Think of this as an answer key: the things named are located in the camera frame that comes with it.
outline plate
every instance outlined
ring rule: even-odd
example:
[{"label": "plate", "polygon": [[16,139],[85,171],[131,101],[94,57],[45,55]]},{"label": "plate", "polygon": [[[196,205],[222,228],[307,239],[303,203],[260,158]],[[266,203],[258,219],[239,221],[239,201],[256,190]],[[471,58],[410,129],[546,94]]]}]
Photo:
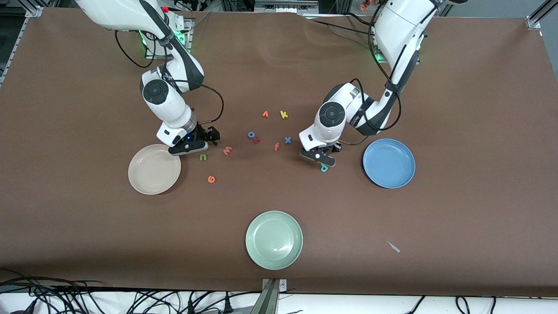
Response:
[{"label": "plate", "polygon": [[302,251],[302,230],[288,213],[269,211],[256,217],[246,232],[248,255],[260,267],[288,267]]},{"label": "plate", "polygon": [[154,195],[170,189],[180,175],[180,158],[172,156],[169,147],[153,144],[143,148],[132,158],[128,179],[136,191]]},{"label": "plate", "polygon": [[362,164],[370,180],[383,188],[400,188],[415,175],[413,154],[394,139],[380,139],[368,145]]}]

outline table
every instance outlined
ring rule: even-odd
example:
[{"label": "table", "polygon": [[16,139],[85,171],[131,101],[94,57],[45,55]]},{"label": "table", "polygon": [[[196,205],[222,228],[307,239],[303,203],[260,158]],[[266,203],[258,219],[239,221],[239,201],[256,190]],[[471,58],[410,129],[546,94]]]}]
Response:
[{"label": "table", "polygon": [[[312,293],[558,293],[558,82],[522,19],[430,23],[402,118],[376,137],[415,156],[413,181],[394,190],[364,175],[366,145],[344,147],[326,173],[299,156],[297,134],[331,87],[358,77],[383,92],[364,35],[288,13],[212,13],[195,32],[204,83],[225,98],[222,140],[145,196],[127,178],[132,156],[158,142],[143,70],[79,9],[29,22],[0,89],[0,266],[120,287],[249,291],[287,278]],[[137,35],[120,38],[139,59]],[[219,111],[210,91],[184,98],[201,120]],[[275,152],[285,136],[293,144]],[[347,127],[343,139],[360,136]],[[299,259],[276,272],[244,247],[268,210],[304,233]]]}]

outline black cable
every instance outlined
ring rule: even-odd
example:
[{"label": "black cable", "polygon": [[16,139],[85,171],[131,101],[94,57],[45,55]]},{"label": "black cable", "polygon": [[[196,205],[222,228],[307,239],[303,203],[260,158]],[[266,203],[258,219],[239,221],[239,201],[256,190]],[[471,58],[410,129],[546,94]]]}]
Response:
[{"label": "black cable", "polygon": [[97,307],[97,309],[99,310],[99,312],[101,312],[101,314],[106,314],[101,307],[97,304],[97,301],[95,301],[95,298],[91,295],[91,292],[89,291],[89,287],[87,286],[87,283],[84,282],[83,285],[85,286],[85,291],[86,293],[89,295],[89,298],[91,299],[91,301],[93,301],[93,304],[95,304],[95,306]]},{"label": "black cable", "polygon": [[360,23],[362,23],[362,24],[364,24],[364,25],[370,25],[370,23],[368,23],[367,21],[361,19],[358,15],[356,15],[356,14],[354,14],[354,13],[347,12],[347,13],[345,13],[344,15],[352,16],[352,17],[356,18],[357,21],[359,21]]},{"label": "black cable", "polygon": [[223,313],[224,314],[230,314],[233,313],[234,309],[233,307],[230,305],[230,297],[229,297],[229,292],[225,292],[225,307],[223,308]]},{"label": "black cable", "polygon": [[353,31],[353,32],[361,33],[361,34],[368,34],[368,33],[365,32],[365,31],[359,31],[359,30],[356,30],[356,29],[354,29],[354,28],[349,28],[349,27],[345,27],[345,26],[341,26],[341,25],[326,23],[326,22],[322,22],[322,21],[316,21],[316,20],[312,20],[312,21],[314,21],[314,22],[316,22],[316,23],[323,24],[323,25],[329,25],[329,26],[333,26],[333,27],[337,27],[337,28],[342,28],[342,29],[348,30],[348,31]]},{"label": "black cable", "polygon": [[167,72],[167,47],[163,47],[165,49],[165,62],[163,63],[163,73],[161,73],[161,78],[169,83],[171,82],[182,82],[182,83],[191,83],[191,84],[196,84],[198,86],[207,88],[208,90],[214,92],[215,94],[217,94],[217,96],[219,96],[219,98],[221,98],[221,111],[219,112],[219,115],[217,116],[217,118],[213,119],[213,120],[209,120],[209,121],[204,121],[201,122],[200,125],[204,125],[204,124],[208,124],[208,123],[213,123],[215,121],[217,121],[218,119],[221,118],[221,116],[223,115],[223,111],[225,110],[225,100],[223,99],[223,96],[221,95],[221,93],[219,93],[216,89],[214,89],[213,87],[207,86],[207,85],[203,85],[201,83],[197,83],[197,82],[191,82],[189,80],[183,80],[183,79],[168,79],[165,77],[165,73]]},{"label": "black cable", "polygon": [[165,295],[165,296],[162,297],[162,298],[156,298],[155,296],[153,296],[153,298],[156,300],[156,302],[153,303],[152,305],[150,305],[149,307],[147,307],[147,308],[143,311],[143,313],[146,314],[146,313],[147,313],[149,310],[151,310],[152,308],[157,307],[157,306],[161,306],[161,305],[166,305],[166,306],[169,308],[169,313],[170,313],[170,309],[171,309],[171,308],[172,308],[173,310],[175,310],[176,313],[178,313],[179,310],[177,310],[174,306],[172,306],[171,303],[165,301],[166,298],[168,298],[169,296],[171,296],[171,295],[173,295],[173,294],[175,294],[175,293],[178,293],[178,291],[173,291],[173,292],[171,292],[171,293]]},{"label": "black cable", "polygon": [[407,314],[415,314],[416,310],[419,308],[419,305],[420,303],[422,303],[422,300],[424,300],[424,298],[426,298],[426,296],[422,296],[415,304],[415,307],[411,310],[411,312],[408,312]]},{"label": "black cable", "polygon": [[30,296],[35,296],[37,298],[37,300],[41,301],[42,303],[47,305],[47,310],[50,313],[50,309],[54,309],[56,312],[60,312],[55,306],[53,306],[48,300],[47,300],[47,295],[51,294],[56,296],[58,299],[60,299],[63,303],[64,303],[64,308],[68,309],[69,311],[73,312],[73,313],[77,313],[77,310],[73,307],[73,305],[68,302],[68,300],[64,299],[63,296],[58,293],[56,290],[51,289],[51,288],[47,288],[42,286],[38,280],[49,280],[49,281],[54,281],[54,282],[63,282],[63,283],[70,283],[72,285],[75,285],[74,282],[71,282],[69,280],[65,280],[65,279],[59,279],[59,278],[49,278],[49,277],[39,277],[39,276],[33,276],[33,277],[29,277],[29,276],[25,276],[22,273],[19,273],[15,270],[10,270],[10,269],[6,269],[6,268],[0,268],[0,271],[4,271],[4,272],[9,272],[15,275],[18,275],[18,278],[13,278],[13,279],[9,279],[9,280],[5,280],[4,282],[0,283],[0,286],[20,286],[20,287],[29,287],[29,295]]},{"label": "black cable", "polygon": [[213,293],[213,291],[207,291],[202,296],[200,296],[199,298],[194,300],[194,304],[193,304],[194,305],[194,310],[196,309],[196,306],[198,306],[200,304],[201,300],[203,300],[205,297],[207,297],[211,293]]},{"label": "black cable", "polygon": [[143,302],[146,302],[149,298],[152,298],[152,299],[154,299],[155,301],[157,301],[157,302],[155,302],[154,304],[151,305],[151,308],[157,307],[157,306],[161,306],[161,305],[166,305],[166,306],[169,308],[169,312],[170,312],[170,309],[172,308],[174,311],[176,311],[176,313],[179,313],[179,310],[177,310],[172,304],[170,304],[170,303],[168,303],[168,302],[166,302],[166,301],[163,300],[164,298],[166,298],[166,297],[172,295],[173,293],[177,293],[178,291],[173,291],[172,293],[170,293],[170,294],[168,294],[168,295],[166,295],[166,296],[164,296],[164,297],[162,297],[162,298],[157,298],[157,297],[155,297],[155,295],[156,295],[157,293],[159,293],[159,292],[160,292],[160,291],[154,291],[154,292],[143,293],[143,292],[139,292],[139,291],[138,291],[137,293],[142,294],[145,298],[144,298],[143,300],[141,300],[142,298],[138,299],[139,302],[137,302],[137,303],[134,302],[134,303],[132,304],[132,307],[128,310],[128,313],[129,313],[129,314],[132,314],[133,311],[134,311],[138,306],[140,306]]},{"label": "black cable", "polygon": [[494,300],[492,301],[492,307],[490,308],[490,314],[494,314],[494,308],[496,307],[496,297],[492,297]]},{"label": "black cable", "polygon": [[[463,302],[465,302],[465,308],[467,310],[467,313],[463,312],[461,306],[459,306],[459,299],[463,299]],[[467,303],[465,297],[462,296],[455,297],[455,306],[457,306],[457,309],[459,310],[459,312],[461,312],[461,314],[471,314],[471,311],[469,310],[469,303]]]},{"label": "black cable", "polygon": [[23,288],[17,288],[17,289],[12,289],[12,290],[0,291],[0,294],[10,293],[10,292],[17,292],[17,291],[22,291],[22,290],[29,290],[29,288],[23,287]]},{"label": "black cable", "polygon": [[[79,307],[79,309],[81,310],[81,312],[88,312],[87,306],[86,306],[86,304],[85,304],[85,300],[83,299],[83,296],[81,295],[81,293],[80,293],[80,291],[79,291],[79,286],[78,286],[75,282],[73,282],[73,281],[66,280],[66,279],[60,279],[60,278],[43,277],[43,276],[31,276],[31,277],[29,277],[29,276],[22,276],[22,274],[20,274],[20,273],[18,273],[18,272],[11,271],[11,270],[9,270],[9,269],[2,269],[2,270],[5,270],[5,271],[8,271],[8,272],[12,272],[12,273],[15,273],[15,274],[20,275],[20,278],[9,279],[9,280],[4,281],[2,284],[14,283],[14,282],[17,282],[17,281],[19,281],[19,280],[21,280],[21,279],[26,280],[26,281],[28,281],[28,282],[30,282],[30,283],[33,283],[33,280],[34,280],[36,283],[33,283],[33,284],[38,285],[38,286],[40,286],[38,280],[46,280],[46,281],[54,281],[54,282],[67,283],[67,284],[71,285],[72,287],[74,287],[74,289],[76,290],[76,292],[79,294],[79,296],[80,296],[80,298],[81,298],[81,302],[82,302],[82,304],[83,304],[83,306],[84,306],[85,308],[82,307],[81,304],[80,304],[79,302],[76,302],[76,304],[78,305],[78,307]],[[83,280],[83,281],[81,281],[81,283],[86,284],[87,281],[91,281],[91,280]],[[61,294],[58,294],[57,297],[60,298],[62,301],[64,301],[64,299],[62,299],[63,296],[62,296]],[[66,301],[67,301],[67,302],[64,302],[64,303],[65,303],[65,307],[70,307],[70,309],[73,309],[73,307],[71,306],[71,300],[69,300],[69,298],[68,298],[68,300],[66,300]]]},{"label": "black cable", "polygon": [[221,310],[220,310],[218,307],[210,307],[210,308],[208,308],[207,310],[203,310],[203,311],[201,311],[201,312],[198,312],[198,314],[203,313],[203,312],[207,312],[207,311],[209,311],[209,310],[217,310],[217,313],[218,313],[218,314],[221,314]]},{"label": "black cable", "polygon": [[173,80],[167,80],[167,82],[182,82],[182,83],[192,83],[192,84],[196,84],[199,85],[201,87],[207,88],[208,90],[214,92],[215,94],[217,94],[217,96],[219,96],[219,98],[221,98],[221,111],[219,112],[219,115],[217,115],[217,118],[209,120],[209,121],[204,121],[201,122],[200,125],[204,125],[204,124],[208,124],[208,123],[213,123],[215,121],[217,121],[218,119],[221,118],[221,116],[223,115],[223,110],[225,109],[225,100],[223,99],[223,96],[221,95],[221,93],[219,93],[215,88],[207,86],[207,85],[203,85],[201,83],[196,83],[196,82],[191,82],[189,80],[184,80],[184,79],[173,79]]},{"label": "black cable", "polygon": [[[357,81],[357,82],[358,82],[358,87],[360,88],[360,97],[362,98],[362,103],[364,103],[364,89],[362,88],[362,83],[360,82],[360,80],[359,80],[358,78],[354,78],[353,80],[350,81],[351,84],[352,84],[354,81]],[[390,126],[385,127],[385,128],[383,128],[383,129],[380,129],[380,128],[378,128],[378,127],[373,126],[373,125],[370,123],[370,120],[368,119],[368,116],[366,115],[366,111],[364,111],[364,119],[366,120],[366,123],[368,124],[368,126],[369,126],[370,128],[372,128],[373,130],[376,130],[376,131],[386,131],[386,130],[389,130],[389,129],[393,128],[393,127],[395,126],[395,124],[397,124],[397,122],[399,122],[399,119],[401,118],[401,112],[402,112],[403,107],[402,107],[402,105],[401,105],[401,100],[399,99],[399,95],[398,95],[396,92],[394,92],[394,94],[397,96],[397,100],[399,101],[399,112],[397,113],[397,118],[395,119],[395,121],[394,121]]]},{"label": "black cable", "polygon": [[[381,8],[382,8],[382,4],[378,5],[376,10],[374,11],[374,15],[372,15],[372,19],[370,20],[370,25],[368,25],[368,49],[370,50],[370,54],[372,55],[372,58],[374,59],[374,62],[376,63],[376,65],[378,66],[378,68],[380,69],[382,74],[386,77],[386,79],[390,83],[390,85],[393,86],[393,82],[391,81],[390,75],[388,75],[386,73],[386,71],[383,69],[382,65],[380,65],[380,62],[378,61],[378,59],[376,59],[376,54],[374,53],[374,49],[372,48],[372,42],[371,42],[372,26],[374,26],[374,24],[375,24],[374,19],[376,18],[376,15],[378,15],[378,12]],[[363,96],[362,101],[364,102],[364,92],[362,91],[362,85],[360,84],[359,80],[356,79],[356,81],[359,82],[359,86],[361,87],[360,91],[361,91],[361,94]],[[399,97],[399,93],[397,93],[397,91],[392,91],[392,93],[394,93],[395,97],[397,97],[397,102],[399,103],[399,113],[397,114],[397,118],[395,119],[395,121],[390,126],[385,127],[383,129],[378,128],[376,126],[373,126],[370,123],[370,120],[368,119],[368,117],[366,115],[366,111],[364,111],[364,119],[366,120],[366,123],[368,124],[368,126],[370,128],[372,128],[373,130],[386,131],[386,130],[389,130],[389,129],[393,128],[395,126],[395,124],[397,124],[397,122],[399,122],[399,119],[401,118],[401,112],[403,110],[403,104],[401,103],[401,98]]]},{"label": "black cable", "polygon": [[365,137],[362,139],[362,141],[360,141],[360,142],[358,142],[358,143],[349,143],[349,142],[346,142],[346,141],[343,141],[343,140],[339,140],[339,142],[341,142],[341,143],[343,143],[343,144],[346,144],[346,145],[349,145],[349,146],[358,146],[358,145],[362,144],[364,141],[368,140],[369,137],[370,137],[370,135],[365,136]]},{"label": "black cable", "polygon": [[126,312],[126,314],[132,314],[134,312],[134,310],[140,306],[141,303],[143,303],[144,301],[146,301],[147,299],[149,299],[149,294],[151,293],[151,295],[156,294],[157,292],[147,292],[147,293],[143,293],[140,291],[136,292],[136,297],[138,294],[141,294],[142,296],[139,299],[134,298],[134,302],[132,303],[132,305],[130,306],[130,308],[128,309],[128,311]]},{"label": "black cable", "polygon": [[153,60],[155,60],[155,50],[157,50],[157,45],[155,44],[155,40],[153,40],[153,56],[151,57],[151,61],[149,61],[149,63],[147,65],[139,65],[132,58],[130,58],[130,56],[126,53],[126,51],[124,51],[124,48],[122,48],[122,45],[120,44],[120,41],[118,40],[118,31],[116,31],[116,30],[114,31],[114,38],[116,39],[116,43],[118,44],[118,47],[120,48],[120,50],[122,50],[122,53],[128,58],[128,60],[130,60],[133,64],[137,65],[138,67],[144,68],[144,69],[148,68],[153,63]]},{"label": "black cable", "polygon": [[[260,291],[240,292],[240,293],[237,293],[237,294],[235,294],[235,295],[233,295],[233,296],[229,296],[229,298],[236,297],[236,296],[241,296],[241,295],[243,295],[243,294],[249,294],[249,293],[260,293]],[[214,303],[212,303],[212,304],[210,304],[210,305],[208,305],[208,306],[206,306],[203,310],[201,310],[200,312],[197,312],[197,314],[205,312],[207,309],[212,308],[212,307],[215,306],[217,303],[220,303],[220,302],[225,301],[225,299],[226,299],[226,297],[225,297],[225,298],[222,298],[222,299],[220,299],[219,301],[216,301],[216,302],[214,302]]]}]

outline small white debris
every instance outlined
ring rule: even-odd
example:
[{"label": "small white debris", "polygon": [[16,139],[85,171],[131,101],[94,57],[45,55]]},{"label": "small white debris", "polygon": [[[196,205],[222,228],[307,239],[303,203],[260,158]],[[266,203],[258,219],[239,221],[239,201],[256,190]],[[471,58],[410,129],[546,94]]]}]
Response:
[{"label": "small white debris", "polygon": [[398,253],[401,252],[401,250],[398,249],[395,245],[391,244],[391,242],[389,242],[389,241],[386,241],[386,242],[389,243],[389,245],[391,246],[391,248],[392,248],[393,250],[395,250],[395,252],[398,252]]}]

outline blue plate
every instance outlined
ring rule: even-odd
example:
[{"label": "blue plate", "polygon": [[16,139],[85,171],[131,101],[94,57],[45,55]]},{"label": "blue plate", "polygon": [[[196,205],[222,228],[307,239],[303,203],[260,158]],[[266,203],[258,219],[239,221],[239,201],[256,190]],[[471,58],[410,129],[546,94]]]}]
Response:
[{"label": "blue plate", "polygon": [[415,175],[413,154],[403,143],[392,139],[380,139],[368,145],[362,164],[370,180],[383,188],[400,188]]}]

